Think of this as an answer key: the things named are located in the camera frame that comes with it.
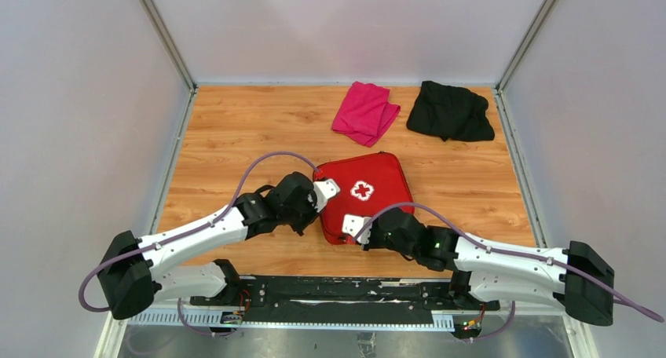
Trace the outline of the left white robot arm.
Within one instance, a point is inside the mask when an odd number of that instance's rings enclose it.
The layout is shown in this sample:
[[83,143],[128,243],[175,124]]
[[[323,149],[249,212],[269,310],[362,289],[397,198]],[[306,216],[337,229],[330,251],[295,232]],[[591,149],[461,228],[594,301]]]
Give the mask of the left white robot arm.
[[294,172],[276,186],[243,193],[229,205],[180,228],[144,237],[131,231],[119,233],[97,273],[112,317],[126,320],[156,301],[176,298],[205,297],[221,305],[234,304],[241,286],[227,261],[192,268],[184,262],[214,248],[273,232],[281,225],[302,235],[338,192],[331,179],[311,181]]

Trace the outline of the red black medicine kit case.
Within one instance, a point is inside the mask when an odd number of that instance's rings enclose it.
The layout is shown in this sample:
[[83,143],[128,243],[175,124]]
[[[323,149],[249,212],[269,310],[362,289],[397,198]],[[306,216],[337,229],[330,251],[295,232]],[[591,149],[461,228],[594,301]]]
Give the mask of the red black medicine kit case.
[[371,217],[386,206],[413,200],[399,158],[389,152],[323,163],[313,179],[332,179],[340,188],[320,215],[324,238],[331,245],[352,243],[342,230],[347,214]]

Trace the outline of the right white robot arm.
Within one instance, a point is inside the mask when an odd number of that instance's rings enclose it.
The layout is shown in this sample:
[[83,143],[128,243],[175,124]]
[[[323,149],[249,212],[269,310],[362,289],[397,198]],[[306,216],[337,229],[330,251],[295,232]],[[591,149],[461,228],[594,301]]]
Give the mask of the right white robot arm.
[[600,327],[613,324],[612,267],[588,244],[535,248],[491,241],[450,227],[424,225],[401,208],[377,218],[346,215],[343,231],[364,250],[387,249],[431,271],[452,272],[450,302],[519,301],[562,309]]

